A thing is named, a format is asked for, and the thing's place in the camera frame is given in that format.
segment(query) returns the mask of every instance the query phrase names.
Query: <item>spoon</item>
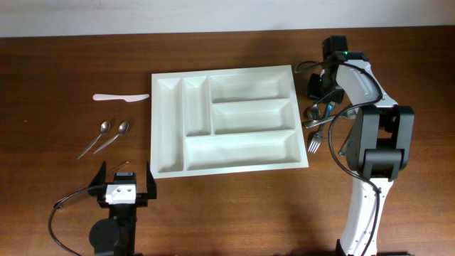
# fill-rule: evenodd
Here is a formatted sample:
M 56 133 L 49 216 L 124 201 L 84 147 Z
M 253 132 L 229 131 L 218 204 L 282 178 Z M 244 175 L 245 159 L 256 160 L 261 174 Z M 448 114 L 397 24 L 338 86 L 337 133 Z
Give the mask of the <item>spoon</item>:
M 314 105 L 307 109 L 306 115 L 311 120 L 319 119 L 319 117 L 321 116 L 321 111 L 319 110 L 317 102 L 314 102 Z
M 355 112 L 355 109 L 353 109 L 353 110 L 348 110 L 348 111 L 344 112 L 343 114 L 341 114 L 340 117 L 345 117 L 347 119 L 355 119 L 356 115 L 357 115 L 357 113 Z M 304 126 L 305 126 L 305 128 L 315 127 L 316 125 L 320 125 L 320 124 L 326 123 L 328 121 L 331 121 L 331 120 L 333 120 L 333 118 L 335 118 L 335 115 L 333 115 L 331 117 L 323 118 L 323 119 L 308 121 L 308 122 L 304 123 Z
M 81 158 L 85 153 L 87 153 L 87 151 L 89 149 L 92 148 L 93 145 L 95 145 L 95 143 L 97 143 L 98 139 L 103 135 L 103 134 L 106 134 L 108 131 L 109 131 L 109 128 L 111 127 L 111 124 L 109 123 L 109 121 L 104 121 L 102 124 L 101 124 L 101 133 L 100 135 L 98 135 L 98 137 L 96 137 L 92 142 L 90 142 L 90 144 L 84 149 L 84 151 L 81 153 L 81 155 L 77 158 Z
M 93 154 L 96 154 L 99 150 L 105 148 L 107 145 L 111 144 L 118 136 L 123 135 L 127 133 L 129 127 L 128 122 L 123 122 L 120 127 L 119 127 L 119 133 L 112 138 L 110 138 L 107 142 L 105 142 L 103 145 L 101 145 Z

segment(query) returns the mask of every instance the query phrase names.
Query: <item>white tray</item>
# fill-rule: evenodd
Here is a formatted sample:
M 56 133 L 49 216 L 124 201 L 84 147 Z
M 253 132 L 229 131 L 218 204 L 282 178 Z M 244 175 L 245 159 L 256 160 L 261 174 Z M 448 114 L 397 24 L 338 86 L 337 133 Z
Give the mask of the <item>white tray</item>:
M 308 167 L 290 65 L 151 76 L 155 178 Z

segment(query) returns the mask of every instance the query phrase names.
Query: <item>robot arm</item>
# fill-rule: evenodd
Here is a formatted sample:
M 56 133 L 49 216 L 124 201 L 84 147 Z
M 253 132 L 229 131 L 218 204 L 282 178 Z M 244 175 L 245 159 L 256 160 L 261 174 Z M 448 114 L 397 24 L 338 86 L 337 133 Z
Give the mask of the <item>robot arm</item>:
M 337 255 L 376 255 L 376 236 L 382 207 L 398 172 L 407 165 L 409 158 L 414 112 L 410 107 L 399 106 L 376 82 L 368 58 L 359 52 L 349 52 L 344 36 L 331 36 L 323 42 L 324 63 L 320 75 L 313 74 L 308 86 L 308 96 L 321 102 L 341 103 L 344 93 L 353 105 L 372 102 L 382 91 L 382 99 L 374 105 L 359 107 L 355 124 L 346 143 L 346 160 L 349 168 L 380 189 L 378 220 L 373 230 L 377 197 L 372 186 L 360 179 L 353 179 L 348 223 L 338 240 Z M 331 93 L 341 87 L 339 93 Z M 379 129 L 390 137 L 378 138 Z M 368 240 L 373 233 L 371 243 Z

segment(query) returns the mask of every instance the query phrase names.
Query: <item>wooden table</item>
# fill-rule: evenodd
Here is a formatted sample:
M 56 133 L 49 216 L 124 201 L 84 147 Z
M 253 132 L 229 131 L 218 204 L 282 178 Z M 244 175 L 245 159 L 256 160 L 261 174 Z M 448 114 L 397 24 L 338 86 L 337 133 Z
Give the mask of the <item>wooden table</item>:
M 455 27 L 0 39 L 0 255 L 64 255 L 51 240 L 53 203 L 87 185 L 103 160 L 138 173 L 145 191 L 151 101 L 94 102 L 95 93 L 151 92 L 151 74 L 296 65 L 321 60 L 321 42 L 348 37 L 390 96 L 416 112 L 408 167 L 382 215 L 378 248 L 416 255 L 455 252 Z M 295 75 L 299 108 L 307 74 Z M 76 160 L 103 120 L 125 137 Z M 334 132 L 339 148 L 352 125 Z M 305 140 L 309 132 L 304 130 Z M 348 216 L 351 178 L 326 141 L 310 168 L 157 180 L 159 199 L 138 210 L 145 255 L 309 255 L 333 250 Z M 57 212 L 56 235 L 91 255 L 88 233 L 107 217 L 94 198 Z

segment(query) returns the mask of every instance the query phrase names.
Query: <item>cable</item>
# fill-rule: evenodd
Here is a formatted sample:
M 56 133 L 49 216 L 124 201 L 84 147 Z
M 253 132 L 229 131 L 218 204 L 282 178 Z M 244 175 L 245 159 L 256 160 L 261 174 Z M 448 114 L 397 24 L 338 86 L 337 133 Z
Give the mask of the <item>cable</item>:
M 303 70 L 300 70 L 299 72 L 297 72 L 297 68 L 301 65 L 303 65 L 304 63 L 315 63 L 313 65 L 310 65 L 306 68 L 304 68 Z M 330 149 L 330 153 L 333 157 L 333 160 L 336 162 L 336 164 L 338 164 L 338 166 L 343 170 L 345 171 L 348 175 L 352 176 L 353 178 L 357 178 L 363 182 L 366 182 L 368 183 L 370 186 L 373 187 L 373 190 L 375 192 L 375 195 L 376 195 L 376 209 L 375 209 L 375 217 L 374 217 L 374 220 L 373 220 L 373 226 L 372 226 L 372 230 L 371 230 L 371 234 L 370 234 L 370 238 L 368 239 L 368 242 L 365 246 L 365 249 L 363 250 L 362 252 L 362 256 L 365 255 L 365 253 L 367 252 L 368 250 L 368 247 L 370 246 L 371 244 L 371 241 L 373 240 L 373 237 L 374 237 L 374 234 L 375 234 L 375 229 L 376 229 L 376 225 L 378 224 L 378 217 L 379 217 L 379 207 L 380 207 L 380 193 L 381 193 L 381 190 L 371 181 L 367 180 L 366 178 L 363 178 L 357 174 L 355 174 L 354 172 L 352 172 L 351 170 L 347 169 L 341 162 L 340 160 L 338 160 L 338 157 L 336 156 L 335 154 L 335 151 L 333 150 L 333 145 L 332 145 L 332 131 L 333 131 L 333 127 L 335 126 L 335 122 L 336 120 L 338 120 L 338 118 L 345 112 L 349 111 L 349 110 L 353 110 L 355 108 L 358 108 L 358 107 L 364 107 L 364 106 L 368 106 L 368 105 L 373 105 L 373 104 L 376 104 L 378 103 L 379 101 L 381 101 L 382 99 L 382 90 L 378 84 L 378 82 L 376 81 L 376 79 L 370 75 L 370 73 L 368 73 L 366 70 L 364 70 L 363 68 L 359 68 L 358 66 L 356 65 L 351 65 L 349 63 L 344 63 L 344 62 L 341 62 L 341 61 L 323 61 L 323 62 L 319 62 L 317 63 L 316 61 L 305 61 L 305 62 L 302 62 L 300 64 L 298 64 L 296 66 L 296 68 L 294 69 L 294 72 L 295 73 L 300 73 L 300 72 L 303 72 L 305 70 L 308 70 L 310 68 L 314 68 L 318 65 L 322 66 L 324 64 L 336 64 L 336 65 L 344 65 L 346 67 L 349 67 L 349 68 L 353 68 L 357 71 L 360 71 L 361 74 L 364 74 L 366 75 L 366 77 L 373 83 L 373 85 L 376 87 L 376 89 L 378 90 L 378 98 L 376 100 L 373 100 L 373 101 L 370 101 L 370 102 L 364 102 L 364 103 L 360 103 L 360 104 L 356 104 L 356 105 L 353 105 L 349 108 L 346 108 L 344 110 L 341 110 L 332 120 L 332 122 L 330 123 L 330 127 L 328 128 L 328 148 Z
M 81 189 L 79 191 L 76 191 L 74 193 L 72 193 L 71 195 L 65 197 L 64 199 L 62 199 L 58 205 L 56 207 L 54 207 L 52 209 L 52 212 L 50 213 L 50 216 L 49 216 L 49 221 L 48 221 L 48 229 L 49 229 L 49 234 L 50 236 L 52 237 L 52 239 L 57 243 L 57 245 L 59 245 L 60 247 L 62 247 L 64 250 L 66 250 L 67 252 L 71 253 L 72 255 L 75 255 L 75 256 L 81 256 L 80 254 L 78 254 L 77 252 L 71 250 L 70 248 L 66 247 L 66 245 L 62 244 L 61 241 L 59 241 L 59 239 L 55 236 L 54 232 L 52 231 L 52 219 L 54 218 L 54 215 L 55 215 L 55 212 L 59 209 L 59 207 L 62 206 L 62 204 L 64 202 L 66 202 L 68 199 L 74 197 L 74 196 L 77 196 L 81 193 L 84 193 L 86 191 L 90 191 L 92 189 L 96 189 L 96 188 L 103 188 L 104 186 L 103 185 L 100 185 L 100 186 L 93 186 L 91 188 L 84 188 L 84 189 Z

